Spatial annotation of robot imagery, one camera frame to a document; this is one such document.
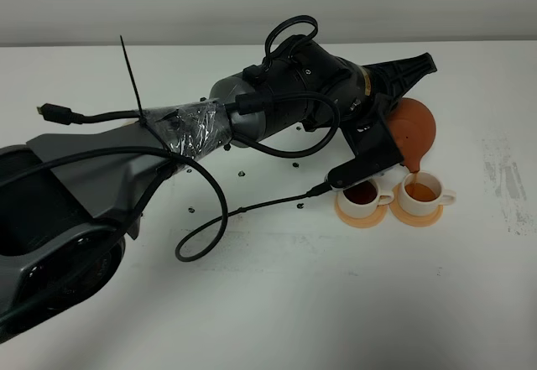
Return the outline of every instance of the orange saucer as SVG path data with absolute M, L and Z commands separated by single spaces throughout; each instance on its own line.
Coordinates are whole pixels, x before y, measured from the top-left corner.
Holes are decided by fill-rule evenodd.
M 401 208 L 397 199 L 400 186 L 401 184 L 397 184 L 393 189 L 395 198 L 394 201 L 389 204 L 389 209 L 392 211 L 395 217 L 397 217 L 402 223 L 406 223 L 407 225 L 414 227 L 428 227 L 438 222 L 438 220 L 442 217 L 442 212 L 444 211 L 444 206 L 442 205 L 438 205 L 438 208 L 427 216 L 414 216 L 403 211 L 403 208 Z
M 375 212 L 373 212 L 368 217 L 357 219 L 355 217 L 350 217 L 340 209 L 339 205 L 337 204 L 336 196 L 334 209 L 336 210 L 336 214 L 339 216 L 339 218 L 347 225 L 352 227 L 358 227 L 360 229 L 367 229 L 368 227 L 376 226 L 381 221 L 383 221 L 384 217 L 386 216 L 386 212 L 388 211 L 388 205 L 377 206 Z

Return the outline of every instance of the tea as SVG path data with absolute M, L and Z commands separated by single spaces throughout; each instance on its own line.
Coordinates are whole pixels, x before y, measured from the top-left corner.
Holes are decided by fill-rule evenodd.
M 371 182 L 364 181 L 344 190 L 343 194 L 350 202 L 357 205 L 366 205 L 377 198 L 377 188 Z
M 415 180 L 407 184 L 404 189 L 411 198 L 417 201 L 431 202 L 436 199 L 436 194 L 431 188 L 427 185 L 416 183 Z

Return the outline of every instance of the cup rim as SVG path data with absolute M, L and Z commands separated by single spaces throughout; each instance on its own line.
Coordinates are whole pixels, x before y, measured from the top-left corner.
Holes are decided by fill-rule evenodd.
M 349 187 L 341 191 L 341 194 L 343 195 L 343 198 L 345 198 L 345 201 L 347 201 L 352 206 L 357 206 L 361 208 L 369 208 L 371 205 L 375 205 L 375 203 L 377 203 L 378 205 L 378 201 L 380 200 L 380 185 L 378 185 L 378 182 L 375 179 L 367 179 L 367 180 L 362 181 L 362 183 L 365 183 L 366 181 L 369 181 L 371 184 L 373 184 L 373 186 L 375 187 L 375 190 L 377 191 L 377 195 L 375 196 L 374 200 L 372 200 L 371 202 L 368 202 L 367 204 L 357 204 L 347 198 L 347 196 L 345 195 L 345 191 L 350 190 L 352 187 L 355 187 L 358 184 L 361 184 L 361 183 L 358 183 L 358 184 L 353 185 L 352 187 Z
M 411 176 L 411 175 L 417 175 L 418 173 L 423 173 L 423 174 L 426 174 L 426 175 L 430 175 L 431 177 L 434 177 L 436 181 L 438 181 L 438 184 L 440 184 L 440 194 L 432 201 L 418 201 L 416 200 L 415 198 L 412 198 L 408 192 L 406 192 L 406 189 L 404 188 L 404 183 L 406 183 L 406 180 Z M 405 196 L 408 196 L 412 202 L 418 204 L 418 205 L 422 205 L 422 206 L 428 206 L 428 205 L 431 205 L 437 201 L 440 200 L 440 198 L 442 197 L 442 195 L 444 194 L 444 185 L 442 184 L 442 181 L 436 177 L 436 175 L 433 175 L 430 171 L 424 171 L 424 170 L 420 170 L 416 173 L 408 173 L 404 178 L 403 178 L 403 181 L 400 182 L 401 184 L 401 192 L 404 193 Z

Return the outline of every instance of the white table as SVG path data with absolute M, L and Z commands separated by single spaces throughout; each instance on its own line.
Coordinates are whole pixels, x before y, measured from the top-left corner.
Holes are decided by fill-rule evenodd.
M 327 49 L 359 64 L 433 55 L 438 73 L 409 96 L 430 108 L 438 128 L 422 169 L 458 193 L 436 225 L 408 227 L 388 213 L 379 226 L 357 230 L 336 217 L 334 195 L 324 195 L 302 210 L 291 203 L 235 217 L 213 253 L 180 263 L 175 244 L 219 214 L 210 187 L 183 172 L 150 203 L 112 281 L 1 345 L 0 368 L 535 368 L 537 42 Z M 263 53 L 260 46 L 128 51 L 146 107 L 207 96 L 215 81 Z M 135 106 L 119 47 L 0 49 L 0 90 L 0 146 L 117 125 L 43 122 L 35 106 L 44 102 L 86 114 Z M 269 144 L 302 149 L 322 135 L 293 126 Z M 298 169 L 237 148 L 201 162 L 233 209 L 304 192 L 350 157 L 339 134 Z M 403 176 L 397 168 L 381 181 L 391 187 Z

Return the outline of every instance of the clear tape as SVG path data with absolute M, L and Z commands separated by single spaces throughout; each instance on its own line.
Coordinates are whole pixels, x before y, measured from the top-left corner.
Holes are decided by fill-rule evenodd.
M 143 112 L 148 125 L 173 152 L 194 160 L 207 156 L 232 139 L 226 108 L 216 100 L 144 109 Z

